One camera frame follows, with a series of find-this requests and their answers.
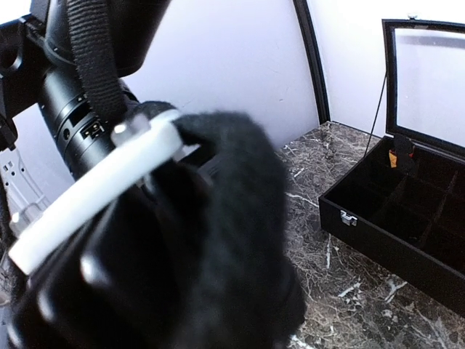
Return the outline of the argyle red orange black sock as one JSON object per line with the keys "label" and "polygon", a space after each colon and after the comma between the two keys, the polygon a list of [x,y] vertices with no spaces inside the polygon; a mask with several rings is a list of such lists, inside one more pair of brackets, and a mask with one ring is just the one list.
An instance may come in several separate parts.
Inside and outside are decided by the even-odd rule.
{"label": "argyle red orange black sock", "polygon": [[415,169],[413,160],[414,144],[402,135],[394,135],[393,148],[389,150],[389,163],[391,168],[409,173]]}

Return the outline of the left black frame post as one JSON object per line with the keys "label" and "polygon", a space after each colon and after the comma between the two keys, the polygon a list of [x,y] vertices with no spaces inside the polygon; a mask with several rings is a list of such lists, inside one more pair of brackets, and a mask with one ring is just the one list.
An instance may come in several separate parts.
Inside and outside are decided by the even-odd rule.
{"label": "left black frame post", "polygon": [[293,0],[293,3],[304,42],[308,66],[310,69],[318,112],[318,120],[320,124],[324,124],[331,120],[331,115],[328,104],[328,94],[323,72],[323,64],[321,61],[315,27],[313,25],[312,16],[310,14],[310,8],[307,1]]}

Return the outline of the black display case glass lid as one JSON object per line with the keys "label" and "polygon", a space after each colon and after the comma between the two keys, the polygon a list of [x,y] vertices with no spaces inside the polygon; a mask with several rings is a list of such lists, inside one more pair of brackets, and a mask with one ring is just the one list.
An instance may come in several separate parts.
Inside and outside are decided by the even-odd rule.
{"label": "black display case glass lid", "polygon": [[464,313],[464,25],[385,19],[386,134],[319,199],[323,230]]}

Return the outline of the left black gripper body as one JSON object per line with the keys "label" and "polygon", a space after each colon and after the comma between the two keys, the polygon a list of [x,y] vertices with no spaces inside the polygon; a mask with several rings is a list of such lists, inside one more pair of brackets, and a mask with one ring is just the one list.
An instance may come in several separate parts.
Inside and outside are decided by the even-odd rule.
{"label": "left black gripper body", "polygon": [[272,348],[304,320],[284,255],[286,177],[177,193],[173,231],[139,189],[111,202],[23,278],[8,348],[165,348],[194,311],[213,348]]}

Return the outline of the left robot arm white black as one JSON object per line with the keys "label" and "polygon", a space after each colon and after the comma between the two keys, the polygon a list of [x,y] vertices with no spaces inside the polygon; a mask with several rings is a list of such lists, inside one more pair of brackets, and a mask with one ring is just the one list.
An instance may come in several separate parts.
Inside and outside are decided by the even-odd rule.
{"label": "left robot arm white black", "polygon": [[74,184],[1,203],[8,348],[286,348],[304,320],[286,169],[237,111],[141,103],[167,1],[34,1],[1,26],[1,148],[38,105]]}

